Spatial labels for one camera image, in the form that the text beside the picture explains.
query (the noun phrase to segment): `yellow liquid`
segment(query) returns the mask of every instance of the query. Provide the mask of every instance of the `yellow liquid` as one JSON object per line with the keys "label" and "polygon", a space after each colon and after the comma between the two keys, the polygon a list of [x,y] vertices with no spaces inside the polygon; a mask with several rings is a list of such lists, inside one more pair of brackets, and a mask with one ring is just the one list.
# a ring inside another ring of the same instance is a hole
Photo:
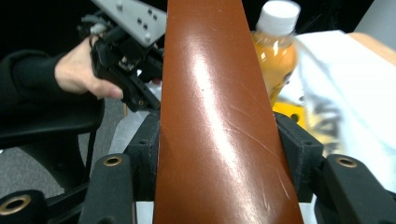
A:
{"label": "yellow liquid", "polygon": [[260,33],[253,34],[254,48],[257,53],[262,78],[274,106],[277,96],[288,82],[297,64],[297,52],[289,39],[273,39]]}

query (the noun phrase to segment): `plastic bottle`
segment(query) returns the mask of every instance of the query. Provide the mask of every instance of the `plastic bottle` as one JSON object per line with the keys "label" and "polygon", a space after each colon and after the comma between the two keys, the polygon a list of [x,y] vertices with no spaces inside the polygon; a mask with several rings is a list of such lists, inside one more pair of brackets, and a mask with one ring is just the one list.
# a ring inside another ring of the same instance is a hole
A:
{"label": "plastic bottle", "polygon": [[252,34],[271,106],[297,64],[293,31],[300,10],[292,1],[268,1],[262,7],[256,31]]}

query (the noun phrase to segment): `black chair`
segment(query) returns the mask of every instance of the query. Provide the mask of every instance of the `black chair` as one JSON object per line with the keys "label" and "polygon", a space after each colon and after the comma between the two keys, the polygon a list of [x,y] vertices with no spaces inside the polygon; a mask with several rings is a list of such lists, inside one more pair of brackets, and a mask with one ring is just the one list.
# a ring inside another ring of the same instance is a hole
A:
{"label": "black chair", "polygon": [[[40,162],[65,190],[89,179],[96,130],[105,101],[52,105],[40,113],[0,122],[0,149],[18,147]],[[86,165],[78,135],[90,133]]]}

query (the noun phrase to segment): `brown leather strap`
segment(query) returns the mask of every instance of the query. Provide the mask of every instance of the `brown leather strap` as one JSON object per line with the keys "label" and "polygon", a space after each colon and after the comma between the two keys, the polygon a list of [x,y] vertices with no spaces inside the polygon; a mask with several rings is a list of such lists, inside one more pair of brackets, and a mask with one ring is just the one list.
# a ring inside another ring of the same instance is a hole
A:
{"label": "brown leather strap", "polygon": [[302,223],[240,0],[169,0],[155,223]]}

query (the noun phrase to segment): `dark background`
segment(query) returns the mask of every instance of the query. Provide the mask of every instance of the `dark background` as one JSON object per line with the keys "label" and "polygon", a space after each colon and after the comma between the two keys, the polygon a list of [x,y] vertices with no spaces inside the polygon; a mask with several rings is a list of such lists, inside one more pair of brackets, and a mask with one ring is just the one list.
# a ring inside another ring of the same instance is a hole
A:
{"label": "dark background", "polygon": [[[146,0],[166,9],[166,1]],[[243,1],[250,30],[266,0]],[[298,34],[339,29],[353,32],[373,0],[295,0],[302,7]],[[98,8],[90,0],[1,0],[0,59],[18,49],[40,49],[50,55],[67,52],[79,43],[81,17]]]}

